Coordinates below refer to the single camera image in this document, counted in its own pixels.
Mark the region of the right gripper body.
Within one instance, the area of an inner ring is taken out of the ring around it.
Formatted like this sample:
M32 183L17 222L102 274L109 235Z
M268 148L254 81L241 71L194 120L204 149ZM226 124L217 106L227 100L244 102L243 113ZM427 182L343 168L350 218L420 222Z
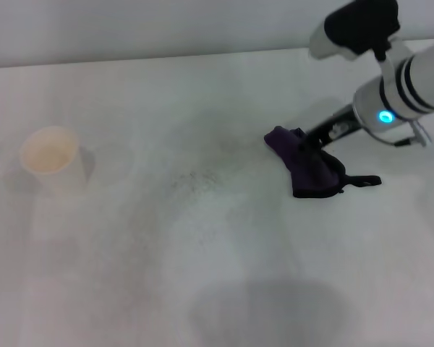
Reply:
M344 106L323 123L311 129L307 134L320 140L320 147L325 147L361 130L362 125L357 119L352 104Z

